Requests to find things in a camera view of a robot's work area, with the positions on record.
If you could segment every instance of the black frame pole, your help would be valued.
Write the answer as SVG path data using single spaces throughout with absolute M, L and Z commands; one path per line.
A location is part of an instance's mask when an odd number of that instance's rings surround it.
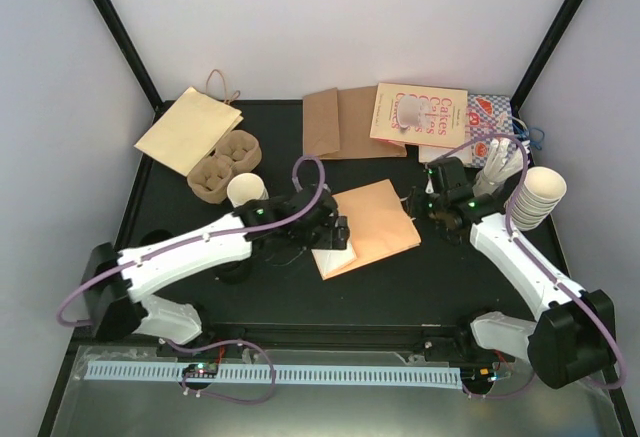
M 522 77 L 516 92 L 513 94 L 511 98 L 511 106 L 514 108 L 515 112 L 518 112 L 524 104 L 525 99 L 531 92 L 531 89 L 540 77 L 544 66 L 547 64 L 549 57 L 553 53 L 553 50 L 560 42 L 564 31 L 567 30 L 571 19 L 575 15 L 576 11 L 580 7 L 580 4 L 583 0 L 564 0 L 560 10 L 556 14 L 555 19 L 553 19 L 553 23 L 549 30 L 547 31 L 547 35 L 544 36 L 538 51 L 536 52 L 533 60 L 529 64 L 529 68 Z
M 142 59 L 138 55 L 138 51 L 133 45 L 129 34 L 127 34 L 124 24 L 120 20 L 120 17 L 118 17 L 118 13 L 111 3 L 111 0 L 93 0 L 93 2 L 98 8 L 100 15 L 102 15 L 107 27 L 109 27 L 109 30 L 111 31 L 113 38 L 116 40 L 122 55 L 127 59 L 129 67 L 131 67 L 136 79 L 138 79 L 140 87 L 142 87 L 147 99 L 149 99 L 151 107 L 153 107 L 155 112 L 158 112 L 162 107 L 162 98 L 160 97 L 156 86 L 153 84 L 151 76 L 142 63 Z

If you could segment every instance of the stack of paper cups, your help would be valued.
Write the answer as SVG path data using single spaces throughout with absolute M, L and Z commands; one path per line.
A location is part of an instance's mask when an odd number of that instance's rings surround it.
M 566 192 L 567 183 L 555 170 L 546 167 L 529 169 L 524 186 L 513 206 L 513 223 L 523 231 L 535 229 Z

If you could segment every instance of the folded paper bag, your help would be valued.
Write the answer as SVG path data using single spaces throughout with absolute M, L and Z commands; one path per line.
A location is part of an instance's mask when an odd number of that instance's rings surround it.
M 347 216 L 351 239 L 346 251 L 312 251 L 324 280 L 420 245 L 420 234 L 390 180 L 342 192 L 334 198 L 340 214 Z
M 377 87 L 329 89 L 302 99 L 302 147 L 321 159 L 406 157 L 403 144 L 369 137 Z
M 239 110 L 189 87 L 135 147 L 186 177 L 241 121 Z

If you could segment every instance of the black bracket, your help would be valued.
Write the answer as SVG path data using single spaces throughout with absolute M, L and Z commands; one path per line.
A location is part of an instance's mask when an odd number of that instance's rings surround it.
M 110 243 L 91 251 L 82 282 L 118 265 L 118 253 Z M 106 278 L 84 293 L 84 300 L 91 318 L 92 336 L 101 342 L 123 339 L 133 333 L 147 316 L 139 303 L 129 298 L 130 282 L 120 272 Z
M 602 290 L 583 293 L 581 300 L 615 338 L 613 302 Z M 575 302 L 555 305 L 538 319 L 529 337 L 529 361 L 540 380 L 552 389 L 598 372 L 616 361 L 609 344 Z

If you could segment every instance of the cable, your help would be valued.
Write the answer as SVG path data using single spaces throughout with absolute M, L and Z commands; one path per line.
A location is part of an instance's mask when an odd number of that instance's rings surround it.
M 293 168 L 294 168 L 294 174 L 293 174 L 294 183 L 298 182 L 298 180 L 297 180 L 297 170 L 300 167 L 300 164 L 305 160 L 312 160 L 318 166 L 318 187 L 316 189 L 315 194 L 313 195 L 313 198 L 302 209 L 300 209 L 295 214 L 290 215 L 289 217 L 286 217 L 286 218 L 284 218 L 282 220 L 279 220 L 277 222 L 272 222 L 270 224 L 263 224 L 263 225 L 255 225 L 253 227 L 242 227 L 242 228 L 239 228 L 239 229 L 219 230 L 217 232 L 210 233 L 207 236 L 207 238 L 212 239 L 214 237 L 222 237 L 224 235 L 245 234 L 245 233 L 248 234 L 248 233 L 252 233 L 252 232 L 263 232 L 265 230 L 272 230 L 272 229 L 275 229 L 277 227 L 282 227 L 283 225 L 290 224 L 291 222 L 294 222 L 295 220 L 299 219 L 304 214 L 309 212 L 316 205 L 316 203 L 320 200 L 320 197 L 322 195 L 322 191 L 324 190 L 325 171 L 324 171 L 324 166 L 322 165 L 322 162 L 320 162 L 320 160 L 315 155 L 303 155 L 302 157 L 300 157 L 296 161 L 295 165 L 293 166 Z M 126 270 L 126 269 L 128 269 L 130 267 L 133 267 L 134 265 L 142 265 L 143 262 L 146 262 L 146 261 L 148 261 L 148 260 L 150 260 L 150 259 L 152 259 L 154 257 L 157 257 L 158 255 L 164 254 L 165 252 L 169 252 L 171 250 L 175 250 L 175 249 L 178 249 L 178 248 L 183 247 L 185 245 L 193 244 L 195 242 L 200 242 L 203 239 L 204 239 L 203 236 L 195 236 L 195 237 L 189 237 L 188 239 L 180 240 L 180 241 L 175 242 L 173 244 L 165 245 L 164 247 L 160 247 L 159 249 L 156 249 L 153 252 L 149 252 L 148 254 L 143 255 L 141 257 L 141 259 L 140 259 L 140 262 L 134 262 L 134 261 L 126 262 L 124 264 L 120 264 L 120 265 L 118 265 L 116 267 L 113 267 L 113 268 L 111 268 L 109 270 L 106 270 L 106 271 L 96 275 L 95 277 L 87 280 L 85 283 L 80 285 L 80 287 L 78 287 L 73 292 L 71 292 L 67 296 L 67 298 L 65 298 L 62 301 L 62 303 L 60 304 L 60 307 L 58 307 L 58 310 L 56 311 L 56 320 L 58 321 L 58 323 L 60 325 L 62 325 L 64 327 L 83 327 L 85 325 L 91 325 L 91 320 L 89 320 L 89 319 L 79 320 L 77 322 L 73 322 L 73 321 L 64 319 L 64 317 L 62 316 L 62 314 L 64 313 L 65 309 L 69 306 L 69 304 L 71 304 L 71 302 L 73 302 L 73 300 L 76 299 L 80 294 L 82 294 L 86 290 L 90 289 L 94 285 L 98 284 L 99 282 L 102 282 L 103 280 L 111 277 L 112 275 L 117 274 L 118 272 L 122 272 L 123 270 Z
M 500 394 L 500 395 L 474 394 L 469 389 L 467 389 L 467 386 L 464 385 L 464 384 L 462 384 L 462 391 L 465 394 L 467 394 L 470 399 L 506 400 L 506 399 L 512 399 L 513 397 L 518 397 L 518 396 L 524 394 L 525 392 L 527 392 L 529 390 L 529 388 L 531 387 L 531 385 L 533 385 L 535 380 L 536 380 L 536 373 L 535 372 L 531 372 L 531 376 L 529 377 L 529 380 L 527 380 L 526 384 L 524 384 L 518 390 L 514 390 L 513 392 L 509 392 L 507 394 Z
M 240 340 L 240 339 L 222 340 L 220 342 L 214 342 L 213 344 L 205 345 L 204 347 L 197 347 L 195 349 L 182 347 L 178 344 L 171 342 L 170 340 L 167 340 L 166 342 L 174 350 L 177 350 L 178 352 L 182 352 L 185 354 L 197 354 L 198 352 L 204 352 L 205 350 L 211 350 L 217 347 L 224 347 L 225 345 L 237 344 L 240 346 L 246 346 L 253 350 L 257 350 L 260 353 L 260 355 L 264 357 L 264 359 L 267 361 L 267 365 L 269 366 L 269 371 L 271 373 L 271 382 L 269 383 L 269 388 L 262 396 L 258 397 L 257 399 L 239 399 L 237 397 L 230 397 L 228 395 L 219 394 L 217 392 L 207 392 L 205 390 L 196 391 L 193 389 L 189 389 L 187 387 L 187 378 L 189 374 L 185 374 L 184 377 L 182 378 L 181 385 L 187 394 L 195 393 L 196 395 L 204 395 L 206 397 L 212 397 L 214 399 L 224 400 L 225 402 L 231 402 L 233 404 L 240 404 L 240 405 L 258 405 L 266 402 L 271 397 L 273 397 L 273 394 L 276 390 L 276 368 L 273 366 L 273 362 L 271 361 L 271 359 L 269 358 L 269 356 L 267 355 L 267 353 L 264 351 L 262 347 L 252 342 L 247 342 L 246 340 Z
M 602 384 L 598 381 L 595 381 L 591 378 L 589 378 L 589 381 L 591 382 L 592 385 L 594 385 L 595 387 L 599 387 L 601 389 L 606 389 L 606 390 L 614 390 L 614 389 L 618 389 L 620 387 L 622 387 L 624 385 L 624 383 L 627 380 L 627 364 L 626 361 L 624 359 L 624 356 L 622 355 L 622 352 L 620 351 L 620 347 L 618 347 L 618 344 L 616 343 L 615 339 L 613 338 L 613 336 L 611 335 L 611 333 L 609 332 L 609 330 L 607 329 L 607 327 L 602 323 L 602 321 L 598 318 L 598 316 L 587 306 L 587 304 L 585 304 L 579 296 L 577 296 L 576 294 L 574 294 L 571 290 L 569 290 L 564 284 L 562 283 L 558 283 L 558 279 L 555 275 L 553 275 L 553 273 L 551 271 L 549 271 L 549 269 L 546 268 L 546 266 L 540 262 L 538 260 L 538 258 L 527 248 L 526 245 L 524 245 L 520 239 L 518 239 L 517 235 L 514 235 L 513 232 L 513 227 L 511 225 L 511 214 L 513 212 L 513 207 L 515 205 L 516 199 L 518 197 L 518 195 L 520 195 L 520 192 L 522 190 L 522 187 L 524 186 L 524 181 L 527 177 L 527 166 L 524 165 L 527 162 L 527 151 L 524 148 L 524 146 L 522 145 L 522 142 L 520 142 L 515 136 L 510 135 L 510 134 L 489 134 L 489 135 L 482 135 L 479 137 L 476 137 L 474 139 L 471 139 L 468 142 L 465 142 L 464 144 L 462 144 L 459 147 L 456 147 L 453 150 L 450 150 L 449 152 L 447 152 L 446 154 L 444 154 L 442 157 L 449 157 L 453 154 L 455 154 L 456 152 L 459 152 L 460 150 L 464 149 L 465 147 L 468 147 L 469 145 L 473 145 L 476 142 L 479 142 L 481 140 L 486 140 L 488 138 L 503 138 L 503 139 L 509 139 L 512 142 L 514 142 L 516 144 L 516 146 L 518 147 L 518 149 L 520 149 L 520 152 L 522 153 L 522 159 L 523 159 L 523 166 L 522 166 L 522 173 L 520 174 L 520 180 L 518 181 L 518 185 L 516 185 L 516 188 L 513 191 L 512 197 L 509 199 L 509 202 L 507 204 L 507 210 L 505 212 L 505 222 L 506 222 L 506 227 L 507 227 L 507 232 L 509 233 L 509 236 L 511 237 L 511 239 L 513 240 L 513 242 L 515 242 L 515 244 L 518 246 L 518 248 L 520 248 L 520 250 L 522 250 L 522 252 L 529 257 L 529 259 L 535 264 L 536 267 L 538 267 L 538 269 L 540 269 L 542 271 L 542 273 L 560 290 L 562 290 L 562 292 L 564 292 L 565 295 L 567 295 L 567 297 L 569 297 L 573 302 L 575 302 L 575 304 L 580 307 L 580 309 L 587 315 L 587 317 L 589 317 L 589 319 L 591 319 L 591 321 L 594 323 L 594 325 L 596 326 L 596 328 L 600 331 L 600 333 L 602 334 L 602 336 L 604 337 L 604 339 L 607 341 L 607 344 L 609 345 L 609 347 L 611 348 L 613 354 L 616 357 L 616 360 L 618 361 L 618 366 L 620 369 L 620 376 L 618 377 L 617 382 L 611 383 L 611 384 Z

